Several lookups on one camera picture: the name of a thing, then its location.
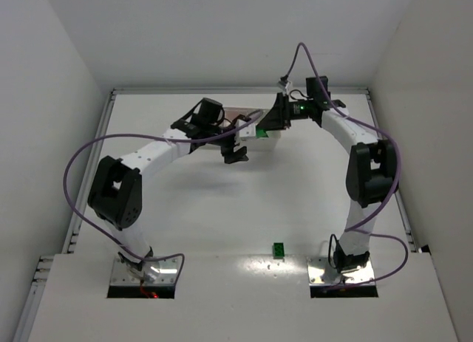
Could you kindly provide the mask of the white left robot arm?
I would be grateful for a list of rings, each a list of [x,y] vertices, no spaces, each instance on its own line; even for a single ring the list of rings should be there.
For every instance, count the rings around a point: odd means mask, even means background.
[[[129,269],[142,273],[153,259],[139,217],[143,209],[143,186],[175,160],[211,144],[220,147],[226,164],[247,160],[247,149],[239,144],[239,132],[255,121],[238,114],[225,120],[223,105],[203,98],[175,120],[159,137],[119,158],[103,157],[98,163],[87,204],[104,221],[118,241],[119,256]]]

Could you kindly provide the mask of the white compartment tray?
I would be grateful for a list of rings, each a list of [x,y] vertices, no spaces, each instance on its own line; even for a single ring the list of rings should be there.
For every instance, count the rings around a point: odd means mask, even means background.
[[[248,107],[224,107],[225,112],[223,126],[229,126],[239,114],[246,117],[256,117],[258,115],[258,109],[252,109]],[[255,125],[269,112],[268,109],[263,109],[262,114],[254,122]],[[249,151],[272,151],[275,149],[276,144],[281,138],[281,131],[267,131],[269,138],[253,139],[251,141],[241,141],[236,134],[236,143],[240,146],[246,146]]]

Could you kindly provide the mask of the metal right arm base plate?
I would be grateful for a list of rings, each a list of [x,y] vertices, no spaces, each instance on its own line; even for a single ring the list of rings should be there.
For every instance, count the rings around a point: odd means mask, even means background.
[[[315,256],[307,259],[307,273],[311,287],[375,285],[375,274],[369,259],[364,267],[343,270],[338,273],[328,263],[326,256]]]

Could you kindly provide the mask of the green rounded lego brick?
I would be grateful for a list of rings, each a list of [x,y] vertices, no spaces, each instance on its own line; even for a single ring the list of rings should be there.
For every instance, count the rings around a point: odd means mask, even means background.
[[[268,133],[263,130],[263,129],[257,129],[256,130],[256,138],[261,139],[261,138],[269,138]]]

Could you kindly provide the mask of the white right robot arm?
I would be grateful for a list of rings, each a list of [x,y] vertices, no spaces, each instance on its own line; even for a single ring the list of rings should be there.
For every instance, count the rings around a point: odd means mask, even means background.
[[[327,86],[325,76],[307,78],[306,96],[293,100],[289,78],[281,77],[281,92],[256,130],[282,131],[296,120],[310,119],[348,153],[345,186],[350,209],[342,235],[330,238],[328,258],[334,270],[344,273],[365,267],[370,258],[370,236],[376,217],[398,187],[398,158],[392,142],[375,136],[367,130],[367,124],[352,118],[342,101],[331,98]]]

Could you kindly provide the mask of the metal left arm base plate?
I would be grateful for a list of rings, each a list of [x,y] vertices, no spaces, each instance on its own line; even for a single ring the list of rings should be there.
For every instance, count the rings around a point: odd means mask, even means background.
[[[116,257],[110,275],[112,287],[167,287],[176,282],[179,271],[178,259],[145,263],[141,270],[130,267]]]

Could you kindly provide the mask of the green square lego brick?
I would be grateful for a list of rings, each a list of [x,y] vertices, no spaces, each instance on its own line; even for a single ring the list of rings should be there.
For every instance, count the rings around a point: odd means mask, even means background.
[[[272,248],[274,259],[283,259],[285,257],[285,246],[283,242],[274,242]]]

